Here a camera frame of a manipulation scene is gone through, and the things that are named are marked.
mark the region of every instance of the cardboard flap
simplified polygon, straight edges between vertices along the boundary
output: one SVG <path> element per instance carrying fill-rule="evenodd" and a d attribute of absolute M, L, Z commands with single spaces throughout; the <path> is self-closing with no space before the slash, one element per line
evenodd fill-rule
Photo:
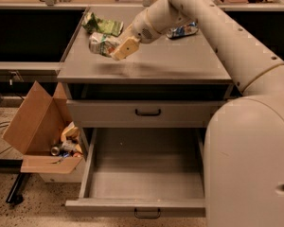
<path fill-rule="evenodd" d="M 80 157 L 66 157 L 59 164 L 55 164 L 61 158 L 55 156 L 25 155 L 21 172 L 69 174 L 82 160 Z"/>
<path fill-rule="evenodd" d="M 54 93 L 54 101 L 59 109 L 60 115 L 62 116 L 64 120 L 64 124 L 68 125 L 73 121 L 71 114 L 69 113 L 67 106 L 66 106 L 66 101 L 67 101 L 67 96 L 66 92 L 63 88 L 63 85 L 59 82 L 56 87 L 56 91 Z"/>
<path fill-rule="evenodd" d="M 52 97 L 35 82 L 3 134 L 3 139 L 25 154 L 38 130 Z"/>

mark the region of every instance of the cardboard box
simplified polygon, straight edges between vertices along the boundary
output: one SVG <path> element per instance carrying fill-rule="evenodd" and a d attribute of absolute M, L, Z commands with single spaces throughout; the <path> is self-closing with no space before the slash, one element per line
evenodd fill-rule
<path fill-rule="evenodd" d="M 24 154 L 21 172 L 68 174 L 82 158 L 51 156 L 51 147 L 60 141 L 64 128 L 72 121 L 66 107 L 66 94 L 58 83 L 51 96 L 35 82 L 3 139 Z"/>

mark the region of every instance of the drawer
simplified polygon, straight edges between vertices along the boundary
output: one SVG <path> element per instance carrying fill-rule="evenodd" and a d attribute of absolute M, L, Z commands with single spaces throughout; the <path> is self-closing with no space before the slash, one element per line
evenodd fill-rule
<path fill-rule="evenodd" d="M 93 130 L 79 198 L 68 211 L 89 216 L 204 217 L 196 130 Z"/>
<path fill-rule="evenodd" d="M 83 127 L 206 127 L 219 101 L 68 100 L 75 122 Z"/>

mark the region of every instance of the black handle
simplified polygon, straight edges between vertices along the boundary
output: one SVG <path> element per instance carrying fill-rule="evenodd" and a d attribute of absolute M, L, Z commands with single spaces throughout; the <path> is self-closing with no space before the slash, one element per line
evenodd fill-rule
<path fill-rule="evenodd" d="M 161 210 L 158 208 L 158 212 L 155 216 L 141 216 L 141 215 L 138 215 L 138 211 L 137 209 L 135 208 L 134 209 L 134 216 L 136 218 L 147 218 L 147 219 L 156 219 L 156 218 L 160 218 L 161 217 Z"/>
<path fill-rule="evenodd" d="M 146 116 L 146 117 L 154 117 L 154 116 L 159 116 L 161 114 L 161 110 L 158 109 L 155 112 L 140 112 L 139 110 L 135 110 L 135 114 L 137 116 Z"/>

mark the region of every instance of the concrete floor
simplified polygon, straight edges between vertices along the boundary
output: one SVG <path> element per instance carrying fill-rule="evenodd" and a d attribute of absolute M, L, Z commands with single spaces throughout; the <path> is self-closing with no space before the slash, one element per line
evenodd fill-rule
<path fill-rule="evenodd" d="M 17 108 L 0 108 L 0 123 L 10 121 Z M 0 152 L 9 148 L 1 138 L 5 128 L 0 128 Z M 0 154 L 0 159 L 22 159 L 22 154 L 10 148 Z M 155 220 L 137 218 L 78 218 L 65 210 L 65 201 L 79 195 L 80 183 L 45 183 L 38 174 L 31 174 L 19 205 L 6 203 L 9 191 L 17 175 L 0 173 L 0 226 L 165 226 L 205 227 L 204 218 L 159 218 Z"/>

